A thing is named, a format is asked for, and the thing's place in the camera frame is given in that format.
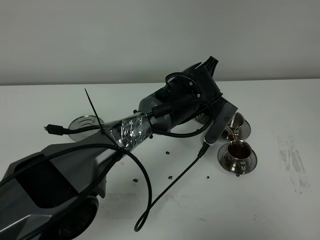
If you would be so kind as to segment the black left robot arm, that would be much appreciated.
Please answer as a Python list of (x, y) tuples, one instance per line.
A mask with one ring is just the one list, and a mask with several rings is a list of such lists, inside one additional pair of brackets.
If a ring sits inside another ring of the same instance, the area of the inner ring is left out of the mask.
[(0, 182), (3, 240), (72, 240), (93, 222), (106, 176), (147, 138), (189, 138), (204, 133), (202, 156), (220, 136), (229, 115), (213, 75), (218, 60), (196, 63), (166, 76), (165, 86), (142, 99), (126, 118), (69, 129), (48, 125), (54, 135), (93, 131), (78, 142), (53, 144), (9, 165)]

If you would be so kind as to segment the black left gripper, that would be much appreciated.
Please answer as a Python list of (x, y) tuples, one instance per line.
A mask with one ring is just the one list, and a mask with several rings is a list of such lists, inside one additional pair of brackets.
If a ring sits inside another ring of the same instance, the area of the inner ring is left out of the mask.
[(218, 60), (210, 56), (204, 63), (196, 63), (183, 71), (194, 78), (196, 92), (200, 98), (214, 103), (222, 93), (213, 79)]

